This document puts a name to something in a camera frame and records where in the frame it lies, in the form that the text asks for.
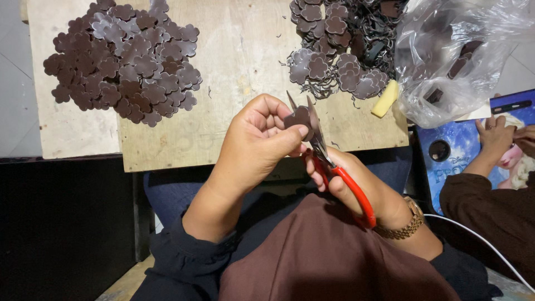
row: yellow sponge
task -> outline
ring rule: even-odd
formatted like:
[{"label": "yellow sponge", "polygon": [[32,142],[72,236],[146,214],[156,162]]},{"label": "yellow sponge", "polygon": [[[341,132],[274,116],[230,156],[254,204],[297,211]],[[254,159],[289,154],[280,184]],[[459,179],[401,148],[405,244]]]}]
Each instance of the yellow sponge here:
[{"label": "yellow sponge", "polygon": [[375,116],[382,118],[388,109],[392,106],[394,101],[398,99],[398,82],[394,79],[391,79],[386,86],[385,91],[371,110],[371,113]]}]

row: person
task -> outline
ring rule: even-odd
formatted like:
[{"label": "person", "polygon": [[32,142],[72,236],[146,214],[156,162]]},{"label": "person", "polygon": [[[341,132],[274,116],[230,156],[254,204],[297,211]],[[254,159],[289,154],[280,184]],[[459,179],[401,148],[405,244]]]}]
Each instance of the person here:
[{"label": "person", "polygon": [[[535,126],[510,114],[476,120],[481,151],[458,175],[446,178],[440,192],[444,215],[486,238],[528,281],[535,283],[535,172],[530,171],[535,155]],[[495,166],[509,169],[510,176],[492,189],[487,179]],[[485,265],[516,276],[481,240],[455,227],[443,227],[455,236],[455,247]]]},{"label": "person", "polygon": [[[194,197],[183,213],[176,212],[183,198],[148,193],[155,208],[175,208],[176,217],[165,215],[165,228],[153,236],[154,267],[132,300],[491,300],[501,294],[479,261],[421,222],[408,206],[414,202],[355,156],[329,147],[329,157],[367,195],[378,227],[400,239],[360,228],[354,215],[362,211],[349,187],[333,177],[326,193],[319,181],[301,143],[308,128],[284,128],[290,113],[270,95],[250,101],[232,119],[208,179],[196,193],[185,192]],[[319,188],[286,197],[254,194],[283,157],[301,154]]]},{"label": "person", "polygon": [[[505,117],[505,127],[515,126],[517,129],[523,129],[525,124],[520,119],[510,113],[501,113],[496,117]],[[497,162],[501,170],[506,171],[507,178],[498,183],[499,189],[520,189],[526,188],[526,181],[530,171],[535,170],[535,159],[525,154],[516,143],[511,144],[510,148],[502,155]]]}]

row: white cable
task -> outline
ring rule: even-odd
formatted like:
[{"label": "white cable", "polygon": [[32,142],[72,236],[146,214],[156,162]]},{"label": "white cable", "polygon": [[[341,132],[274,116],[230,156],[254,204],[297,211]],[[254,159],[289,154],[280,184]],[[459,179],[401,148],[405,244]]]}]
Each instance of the white cable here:
[{"label": "white cable", "polygon": [[515,275],[518,277],[518,279],[520,279],[520,281],[522,283],[524,283],[525,286],[528,287],[528,289],[530,289],[534,294],[535,294],[535,290],[531,287],[531,285],[529,285],[529,283],[524,280],[524,278],[522,278],[522,276],[520,276],[520,274],[517,272],[517,270],[513,267],[513,265],[511,263],[509,263],[509,261],[507,261],[507,259],[505,259],[505,257],[503,257],[503,255],[498,252],[498,250],[496,250],[496,248],[491,245],[491,243],[489,243],[485,238],[483,238],[481,235],[475,233],[474,231],[468,229],[466,226],[462,225],[462,224],[459,224],[457,223],[456,221],[453,221],[453,220],[450,220],[448,218],[445,218],[443,216],[440,216],[440,215],[434,215],[434,214],[424,214],[425,216],[433,216],[433,217],[438,217],[439,219],[443,219],[443,220],[446,220],[446,221],[450,221],[458,226],[461,226],[462,228],[464,228],[465,230],[471,232],[472,234],[474,234],[475,236],[479,237],[479,239],[481,239],[482,241],[484,241],[489,247],[491,247],[491,249],[496,252],[496,254],[498,254],[498,256],[503,260],[503,262],[506,263],[506,265],[513,271],[513,273],[515,273]]}]

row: elsa illustration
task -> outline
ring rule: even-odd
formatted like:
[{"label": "elsa illustration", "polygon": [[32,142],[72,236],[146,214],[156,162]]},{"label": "elsa illustration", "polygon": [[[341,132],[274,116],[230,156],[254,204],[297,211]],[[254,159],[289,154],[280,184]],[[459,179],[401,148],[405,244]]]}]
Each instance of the elsa illustration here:
[{"label": "elsa illustration", "polygon": [[[525,127],[520,119],[510,113],[501,113],[494,115],[496,118],[505,116],[505,126],[513,125],[518,129]],[[524,154],[516,144],[511,144],[511,148],[506,151],[496,164],[499,167],[500,174],[506,178],[498,184],[499,189],[520,189],[526,188],[526,181],[530,171],[535,170],[535,159]]]}]

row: scissor blade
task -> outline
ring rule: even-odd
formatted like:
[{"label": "scissor blade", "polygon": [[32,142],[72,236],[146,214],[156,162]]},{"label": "scissor blade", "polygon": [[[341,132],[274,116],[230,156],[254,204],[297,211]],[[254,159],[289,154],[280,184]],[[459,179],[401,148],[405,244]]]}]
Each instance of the scissor blade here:
[{"label": "scissor blade", "polygon": [[318,143],[321,145],[323,149],[326,149],[325,141],[323,140],[322,127],[319,124],[318,114],[316,113],[316,109],[314,108],[314,105],[312,104],[312,101],[310,100],[310,97],[308,95],[307,95],[307,101],[308,101],[308,112],[310,116],[310,126],[312,127],[312,130],[314,131],[314,136],[316,137]]},{"label": "scissor blade", "polygon": [[294,99],[292,98],[288,90],[286,90],[286,94],[288,94],[288,99],[290,100],[290,106],[292,106],[292,110],[295,112],[297,110],[297,105],[295,104]]}]

